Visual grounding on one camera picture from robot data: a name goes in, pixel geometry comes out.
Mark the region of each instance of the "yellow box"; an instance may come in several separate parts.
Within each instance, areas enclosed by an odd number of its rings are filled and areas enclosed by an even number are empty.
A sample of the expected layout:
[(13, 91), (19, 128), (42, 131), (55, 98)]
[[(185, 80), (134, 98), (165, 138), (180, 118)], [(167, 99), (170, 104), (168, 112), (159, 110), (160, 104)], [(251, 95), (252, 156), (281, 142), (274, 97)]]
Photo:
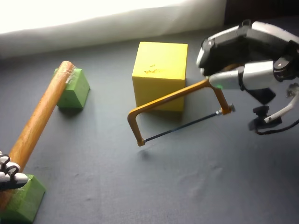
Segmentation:
[[(185, 87), (187, 44), (140, 42), (132, 79), (136, 106), (163, 97)], [(184, 110), (184, 98), (178, 98), (155, 110)]]

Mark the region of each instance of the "green cube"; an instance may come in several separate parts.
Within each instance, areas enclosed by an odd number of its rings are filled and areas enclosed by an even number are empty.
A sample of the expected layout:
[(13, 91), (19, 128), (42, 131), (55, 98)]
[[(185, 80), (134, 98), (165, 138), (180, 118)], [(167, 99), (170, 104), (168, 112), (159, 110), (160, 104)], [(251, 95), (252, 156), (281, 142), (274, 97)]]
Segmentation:
[(82, 69), (74, 69), (74, 72), (62, 93), (57, 106), (60, 108), (83, 109), (89, 92), (89, 84)]
[(12, 223), (32, 223), (46, 188), (33, 176), (27, 175), (28, 183), (13, 190), (13, 195), (4, 211), (0, 211), (1, 220)]

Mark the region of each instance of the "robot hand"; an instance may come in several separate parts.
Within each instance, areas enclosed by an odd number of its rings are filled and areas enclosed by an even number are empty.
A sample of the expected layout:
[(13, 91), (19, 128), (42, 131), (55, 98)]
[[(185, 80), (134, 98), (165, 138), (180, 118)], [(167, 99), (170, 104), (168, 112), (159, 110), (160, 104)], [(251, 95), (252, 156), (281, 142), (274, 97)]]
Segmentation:
[[(203, 41), (197, 66), (210, 84), (220, 89), (241, 89), (266, 105), (275, 97), (269, 87), (284, 80), (299, 77), (299, 37), (276, 26), (244, 21), (236, 26), (217, 33)], [(221, 72), (231, 64), (238, 64), (234, 70)], [(291, 103), (267, 116), (268, 106), (254, 109), (258, 118), (249, 125), (258, 134), (281, 132), (281, 130), (261, 133), (258, 129), (276, 126), (281, 116), (290, 111), (299, 99), (299, 87), (291, 85), (287, 96)]]
[(0, 191), (21, 188), (28, 182), (28, 177), (19, 170), (20, 166), (0, 151)]

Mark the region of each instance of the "gray table surface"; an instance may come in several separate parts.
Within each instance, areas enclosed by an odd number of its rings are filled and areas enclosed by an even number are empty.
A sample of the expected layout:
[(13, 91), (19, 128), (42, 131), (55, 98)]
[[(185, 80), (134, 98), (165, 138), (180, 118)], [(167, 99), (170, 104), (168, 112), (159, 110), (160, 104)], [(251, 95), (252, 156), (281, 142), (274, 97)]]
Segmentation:
[[(299, 18), (271, 20), (299, 35)], [(203, 79), (195, 65), (202, 40), (218, 30), (142, 41), (188, 44), (187, 84)], [(247, 123), (259, 106), (224, 91), (237, 111), (138, 147), (127, 123), (135, 107), (131, 74), (141, 40), (47, 53), (0, 63), (0, 148), (9, 153), (63, 60), (82, 68), (91, 86), (80, 113), (56, 108), (26, 166), (47, 187), (35, 224), (299, 223), (298, 128), (258, 136)], [(273, 89), (271, 112), (285, 106), (290, 82)], [(138, 117), (144, 137), (219, 109), (211, 90), (185, 98), (181, 119)], [(298, 107), (284, 125), (298, 119)]]

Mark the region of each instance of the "top face of yellow cube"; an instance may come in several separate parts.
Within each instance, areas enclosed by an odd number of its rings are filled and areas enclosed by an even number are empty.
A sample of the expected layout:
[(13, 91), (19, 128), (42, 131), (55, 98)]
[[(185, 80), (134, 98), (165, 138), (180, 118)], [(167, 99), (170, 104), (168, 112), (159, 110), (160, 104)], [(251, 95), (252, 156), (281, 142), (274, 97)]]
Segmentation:
[(140, 42), (133, 77), (185, 80), (187, 44)]

